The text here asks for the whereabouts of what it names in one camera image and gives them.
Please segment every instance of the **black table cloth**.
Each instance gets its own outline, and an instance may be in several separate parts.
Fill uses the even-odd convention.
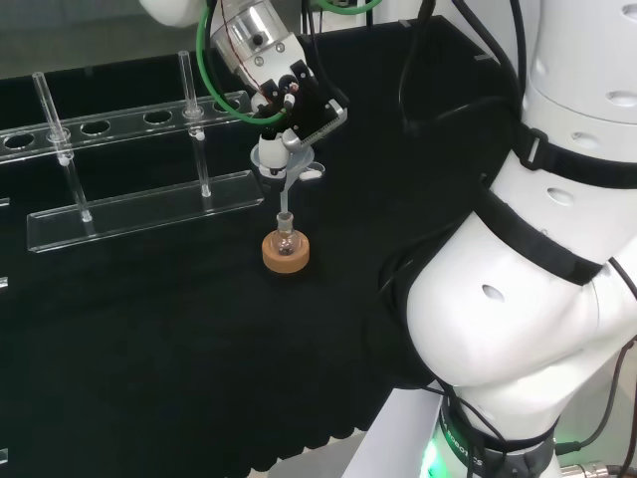
[[[374,365],[418,373],[377,298],[383,259],[461,217],[507,151],[506,112],[470,112],[402,134],[397,87],[413,28],[321,35],[346,125],[316,145],[326,167],[290,197],[312,244],[293,277],[265,269],[277,200],[42,254],[28,213],[72,203],[52,156],[0,165],[0,476],[244,477],[278,457],[366,429],[391,390]],[[410,75],[409,114],[497,95],[502,74],[443,20]],[[177,57],[48,75],[61,118],[178,100]],[[228,90],[233,80],[223,79]],[[0,82],[0,127],[43,120],[30,78]],[[209,127],[211,175],[247,169],[253,126]],[[185,131],[80,150],[88,200],[190,181]],[[370,359],[361,328],[369,324]]]

